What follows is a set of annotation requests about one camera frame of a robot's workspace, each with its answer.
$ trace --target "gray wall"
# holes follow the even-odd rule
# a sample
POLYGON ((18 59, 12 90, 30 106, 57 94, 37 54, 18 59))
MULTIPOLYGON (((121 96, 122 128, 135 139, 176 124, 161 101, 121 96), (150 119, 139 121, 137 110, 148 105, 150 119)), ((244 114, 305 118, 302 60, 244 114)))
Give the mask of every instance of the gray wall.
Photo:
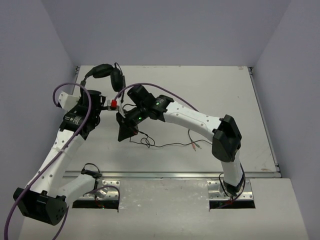
POLYGON ((293 0, 254 68, 275 154, 320 239, 320 1, 293 0))
POLYGON ((77 65, 253 66, 290 0, 42 0, 77 65))
MULTIPOLYGON (((54 141, 62 111, 52 91, 73 80, 74 65, 39 0, 1 1, 0 23, 2 237, 15 189, 24 188, 54 141)), ((22 220, 16 210, 10 239, 18 238, 22 220)))

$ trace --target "black headphones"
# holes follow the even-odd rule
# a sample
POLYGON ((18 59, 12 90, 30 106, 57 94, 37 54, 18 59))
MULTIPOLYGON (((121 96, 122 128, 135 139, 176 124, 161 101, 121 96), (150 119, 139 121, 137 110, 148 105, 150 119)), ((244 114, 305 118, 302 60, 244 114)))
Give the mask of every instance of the black headphones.
POLYGON ((95 79, 101 79, 110 76, 111 78, 111 85, 115 92, 120 92, 121 89, 126 87, 126 79, 122 72, 120 65, 115 62, 114 66, 111 64, 100 64, 98 66, 93 67, 85 76, 84 79, 81 81, 81 85, 86 85, 87 78, 93 76, 95 79))

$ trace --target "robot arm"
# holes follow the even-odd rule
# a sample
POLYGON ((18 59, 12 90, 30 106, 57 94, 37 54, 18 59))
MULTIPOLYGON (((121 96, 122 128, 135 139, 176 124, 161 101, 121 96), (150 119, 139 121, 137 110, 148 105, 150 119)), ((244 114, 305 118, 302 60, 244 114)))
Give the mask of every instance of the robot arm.
POLYGON ((209 116, 175 102, 171 97, 155 98, 142 85, 131 88, 127 95, 137 107, 124 114, 117 113, 118 141, 138 134, 138 124, 146 118, 180 125, 212 142, 212 154, 221 161, 226 190, 236 196, 244 181, 239 159, 241 134, 233 117, 209 116))
MULTIPOLYGON (((24 216, 56 225, 61 221, 67 208, 75 200, 83 194, 97 188, 98 179, 102 175, 89 170, 82 170, 81 175, 75 180, 60 187, 61 180, 70 161, 78 148, 85 142, 89 133, 95 129, 100 122, 99 115, 106 99, 104 96, 101 96, 99 91, 88 90, 88 92, 91 99, 89 117, 79 134, 72 139, 64 150, 62 150, 64 145, 72 138, 75 131, 83 123, 89 109, 89 101, 86 94, 82 94, 81 97, 74 97, 65 92, 60 94, 58 106, 68 112, 63 117, 63 121, 49 154, 32 180, 38 176, 41 170, 43 170, 58 153, 62 153, 25 193, 21 201, 19 201, 18 207, 24 216)), ((23 190, 22 188, 16 189, 13 194, 14 200, 17 200, 23 190)))

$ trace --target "metal mounting plate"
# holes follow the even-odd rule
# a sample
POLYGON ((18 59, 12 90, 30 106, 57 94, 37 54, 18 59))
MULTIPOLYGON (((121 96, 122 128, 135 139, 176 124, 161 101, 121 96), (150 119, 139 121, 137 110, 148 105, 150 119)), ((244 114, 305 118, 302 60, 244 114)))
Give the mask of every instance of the metal mounting plate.
MULTIPOLYGON (((98 184, 97 188, 103 187, 104 185, 114 186, 120 190, 120 181, 116 179, 102 179, 98 184)), ((119 193, 116 189, 112 187, 106 187, 96 192, 98 200, 105 200, 105 201, 118 201, 119 200, 119 193)), ((84 196, 80 197, 78 200, 95 200, 94 194, 85 194, 84 196)))
MULTIPOLYGON (((209 200, 210 201, 227 201, 230 199, 229 196, 227 196, 220 184, 220 181, 217 180, 208 180, 208 194, 209 194, 209 200)), ((248 201, 254 200, 254 195, 252 193, 251 183, 249 179, 245 180, 245 187, 243 190, 243 193, 240 195, 240 197, 237 199, 237 201, 248 201)))

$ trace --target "white table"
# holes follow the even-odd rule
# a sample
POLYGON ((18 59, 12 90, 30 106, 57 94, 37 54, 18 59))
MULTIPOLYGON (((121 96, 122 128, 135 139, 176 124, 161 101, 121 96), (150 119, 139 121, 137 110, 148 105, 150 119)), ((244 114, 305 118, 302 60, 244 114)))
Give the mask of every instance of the white table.
MULTIPOLYGON (((80 83, 93 66, 81 66, 77 78, 80 83)), ((148 82, 160 85, 185 98, 200 112, 214 117, 225 114, 235 118, 242 134, 240 160, 247 173, 275 173, 276 167, 268 142, 251 78, 246 67, 241 66, 121 66, 126 84, 148 82)), ((86 87, 102 92, 107 99, 116 93, 110 77, 87 80, 86 87)), ((146 86, 157 97, 166 93, 146 86)), ((75 88, 74 95, 79 95, 75 88)), ((128 96, 125 103, 131 103, 128 96)), ((151 177, 193 176, 193 173, 219 173, 221 164, 211 153, 211 146, 200 142, 202 149, 191 146, 167 146, 163 148, 118 142, 119 126, 115 112, 103 111, 100 125, 90 133, 84 145, 71 162, 66 176, 77 175, 87 162, 95 163, 107 172, 106 176, 127 177, 149 173, 151 177)), ((157 145, 174 142, 189 143, 187 130, 161 121, 146 119, 139 129, 155 139, 157 145)), ((203 139, 191 133, 194 140, 203 139)), ((143 136, 135 136, 138 141, 143 136)))
MULTIPOLYGON (((91 68, 80 68, 77 83, 91 68)), ((202 149, 194 151, 190 146, 148 149, 127 140, 117 142, 115 113, 104 111, 100 125, 79 149, 61 184, 77 176, 85 163, 95 163, 106 179, 120 181, 119 213, 114 209, 70 209, 60 240, 308 239, 291 181, 270 178, 280 174, 246 67, 122 69, 127 85, 155 83, 187 99, 203 113, 235 118, 243 137, 240 159, 251 182, 256 208, 209 211, 207 179, 222 171, 211 146, 201 143, 202 149)), ((90 78, 86 87, 101 91, 108 99, 115 96, 109 78, 90 78)), ((163 94, 156 88, 146 88, 155 96, 163 94)), ((151 119, 142 122, 139 129, 159 145, 189 140, 186 129, 151 119)), ((195 133, 192 137, 202 138, 195 133)), ((20 240, 51 239, 58 228, 25 218, 20 240)))
MULTIPOLYGON (((119 213, 71 209, 59 240, 307 240, 289 179, 251 179, 256 209, 211 209, 205 180, 122 180, 119 213)), ((59 226, 25 218, 20 240, 59 226)))

